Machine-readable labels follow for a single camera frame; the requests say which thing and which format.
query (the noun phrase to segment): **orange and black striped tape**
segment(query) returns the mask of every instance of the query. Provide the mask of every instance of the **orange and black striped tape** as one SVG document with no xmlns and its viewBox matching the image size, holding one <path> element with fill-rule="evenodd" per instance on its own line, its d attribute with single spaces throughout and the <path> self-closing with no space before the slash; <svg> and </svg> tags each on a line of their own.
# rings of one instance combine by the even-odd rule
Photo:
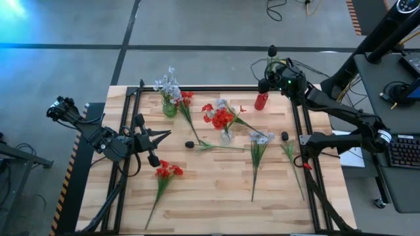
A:
<svg viewBox="0 0 420 236">
<path fill-rule="evenodd" d="M 354 31 L 356 32 L 356 35 L 362 35 L 362 29 L 360 29 L 359 21 L 356 16 L 356 11 L 354 10 L 354 5 L 352 0 L 346 0 L 347 8 L 350 13 L 350 17 L 352 18 L 352 23 L 354 27 Z"/>
<path fill-rule="evenodd" d="M 83 110 L 83 113 L 82 113 L 83 118 L 86 118 L 86 113 L 87 113 L 88 107 L 89 107 L 89 104 L 86 104 L 85 109 Z M 72 177 L 73 166 L 74 166 L 74 161 L 75 161 L 75 158 L 76 158 L 76 151 L 77 151 L 77 148 L 78 148 L 79 142 L 80 142 L 80 137 L 81 137 L 81 133 L 77 132 L 76 139 L 75 139 L 74 145 L 73 145 L 72 155 L 70 156 L 70 160 L 68 162 L 68 168 L 67 168 L 67 171 L 66 171 L 66 176 L 64 177 L 61 193 L 60 193 L 60 196 L 58 197 L 57 208 L 55 209 L 54 218 L 52 220 L 50 236 L 55 236 L 55 232 L 57 230 L 58 220 L 60 219 L 60 213 L 62 211 L 62 206 L 63 206 L 64 200 L 66 198 L 68 184 L 70 182 L 70 177 Z"/>
</svg>

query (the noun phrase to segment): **wooden tabletop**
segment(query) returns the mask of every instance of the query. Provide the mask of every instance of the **wooden tabletop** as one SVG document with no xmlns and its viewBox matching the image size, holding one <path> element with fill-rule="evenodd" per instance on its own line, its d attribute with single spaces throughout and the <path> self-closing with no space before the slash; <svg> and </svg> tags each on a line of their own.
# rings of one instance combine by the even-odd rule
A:
<svg viewBox="0 0 420 236">
<path fill-rule="evenodd" d="M 119 128 L 126 88 L 110 87 L 104 126 Z M 244 121 L 276 135 L 262 157 L 255 199 L 251 202 L 250 152 L 213 149 L 198 153 L 187 149 L 185 141 L 196 139 L 182 114 L 178 112 L 174 118 L 166 118 L 162 114 L 161 96 L 157 92 L 142 92 L 139 112 L 144 115 L 146 127 L 172 130 L 172 134 L 160 143 L 156 155 L 183 168 L 184 176 L 170 184 L 157 205 L 148 230 L 144 231 L 158 185 L 155 169 L 148 164 L 148 154 L 140 154 L 142 169 L 140 174 L 128 180 L 120 233 L 313 233 L 303 171 L 297 168 L 305 200 L 301 197 L 292 165 L 280 147 L 283 131 L 289 133 L 290 140 L 297 139 L 291 102 L 279 92 L 270 92 L 266 107 L 257 111 L 253 107 L 256 95 L 257 92 L 196 92 L 191 105 L 194 126 L 200 139 L 205 141 L 220 142 L 221 131 L 215 130 L 211 123 L 205 123 L 201 112 L 203 105 L 214 105 L 217 98 L 226 98 L 235 108 L 242 105 L 247 110 L 241 114 Z M 310 118 L 315 131 L 331 133 L 326 113 L 310 112 Z M 301 123 L 306 130 L 302 113 Z M 232 125 L 232 130 L 232 146 L 248 148 L 250 130 L 239 124 Z M 325 151 L 337 154 L 335 149 Z M 298 154 L 299 147 L 295 143 L 294 155 Z M 95 154 L 93 161 L 101 157 Z M 329 200 L 343 219 L 356 227 L 339 159 L 321 155 L 320 164 Z M 104 203 L 111 168 L 112 162 L 105 159 L 90 170 L 77 229 L 84 228 Z M 131 158 L 130 173 L 136 169 L 137 162 Z M 325 228 L 319 201 L 317 207 Z M 113 217 L 111 213 L 110 222 L 114 222 Z"/>
</svg>

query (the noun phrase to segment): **glass vase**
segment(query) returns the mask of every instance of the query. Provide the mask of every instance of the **glass vase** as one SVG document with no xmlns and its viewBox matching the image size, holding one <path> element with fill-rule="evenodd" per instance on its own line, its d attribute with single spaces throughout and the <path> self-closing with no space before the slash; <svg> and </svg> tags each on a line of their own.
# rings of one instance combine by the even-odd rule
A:
<svg viewBox="0 0 420 236">
<path fill-rule="evenodd" d="M 178 110 L 177 107 L 175 107 L 175 104 L 162 101 L 162 111 L 166 117 L 172 118 L 177 114 Z"/>
<path fill-rule="evenodd" d="M 220 142 L 222 144 L 222 146 L 227 146 L 229 144 L 232 143 L 232 140 L 234 139 L 234 134 L 232 133 L 232 131 L 229 130 L 222 130 L 222 134 L 220 136 Z"/>
</svg>

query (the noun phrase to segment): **desk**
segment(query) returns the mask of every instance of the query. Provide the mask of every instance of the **desk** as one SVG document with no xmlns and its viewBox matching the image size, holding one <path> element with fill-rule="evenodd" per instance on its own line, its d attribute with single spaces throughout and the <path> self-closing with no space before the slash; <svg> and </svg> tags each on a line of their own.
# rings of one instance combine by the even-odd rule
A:
<svg viewBox="0 0 420 236">
<path fill-rule="evenodd" d="M 116 130 L 119 128 L 126 88 L 110 87 L 103 125 Z M 139 175 L 128 179 L 120 233 L 313 232 L 303 171 L 297 169 L 304 188 L 305 201 L 302 200 L 291 163 L 280 147 L 282 131 L 288 131 L 290 139 L 296 140 L 291 103 L 279 92 L 271 92 L 265 109 L 256 111 L 253 108 L 256 94 L 244 91 L 196 92 L 191 106 L 192 119 L 199 137 L 215 144 L 219 142 L 221 132 L 214 130 L 212 124 L 203 121 L 201 108 L 208 103 L 214 104 L 216 98 L 226 98 L 229 104 L 236 108 L 242 105 L 247 110 L 241 114 L 245 121 L 255 128 L 275 133 L 276 139 L 269 145 L 262 158 L 255 200 L 252 203 L 251 154 L 248 151 L 231 149 L 196 153 L 185 148 L 185 141 L 195 138 L 182 114 L 178 113 L 174 118 L 164 117 L 161 111 L 161 96 L 157 92 L 142 92 L 139 112 L 144 115 L 146 126 L 153 130 L 172 130 L 172 134 L 160 143 L 156 155 L 182 167 L 184 176 L 171 183 L 155 210 L 148 230 L 144 231 L 156 196 L 157 182 L 154 168 L 149 166 L 146 155 L 140 154 L 142 170 Z M 304 124 L 302 114 L 301 117 L 301 123 Z M 314 130 L 331 133 L 326 113 L 311 112 L 310 117 Z M 235 136 L 232 145 L 249 147 L 249 130 L 240 125 L 234 125 L 232 128 Z M 295 155 L 298 155 L 297 146 L 295 150 Z M 101 157 L 94 154 L 92 161 Z M 345 221 L 356 227 L 339 160 L 323 155 L 320 157 L 320 165 L 329 200 Z M 90 170 L 77 229 L 84 228 L 102 206 L 111 168 L 112 163 L 105 159 Z M 132 158 L 130 173 L 136 169 L 137 162 Z M 319 202 L 317 207 L 322 219 Z"/>
<path fill-rule="evenodd" d="M 393 134 L 420 133 L 418 118 L 420 116 L 420 103 L 412 107 L 396 107 L 379 97 L 383 87 L 392 81 L 413 81 L 410 74 L 398 63 L 399 54 L 390 54 L 382 58 L 380 64 L 370 64 L 364 55 L 354 57 L 360 76 L 362 77 L 367 95 L 370 99 L 373 111 L 382 118 Z M 378 161 L 385 166 L 387 158 L 378 155 Z M 395 209 L 400 213 L 420 212 L 419 196 L 420 187 L 416 184 L 420 180 L 420 170 L 406 168 L 380 167 L 386 181 Z"/>
</svg>

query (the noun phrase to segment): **computer keyboard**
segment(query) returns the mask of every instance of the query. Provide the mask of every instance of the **computer keyboard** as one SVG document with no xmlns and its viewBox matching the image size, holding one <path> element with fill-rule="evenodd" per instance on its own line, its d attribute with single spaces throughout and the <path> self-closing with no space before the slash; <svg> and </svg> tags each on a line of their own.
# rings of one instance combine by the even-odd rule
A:
<svg viewBox="0 0 420 236">
<path fill-rule="evenodd" d="M 420 136 L 392 136 L 388 154 L 390 166 L 420 170 Z"/>
</svg>

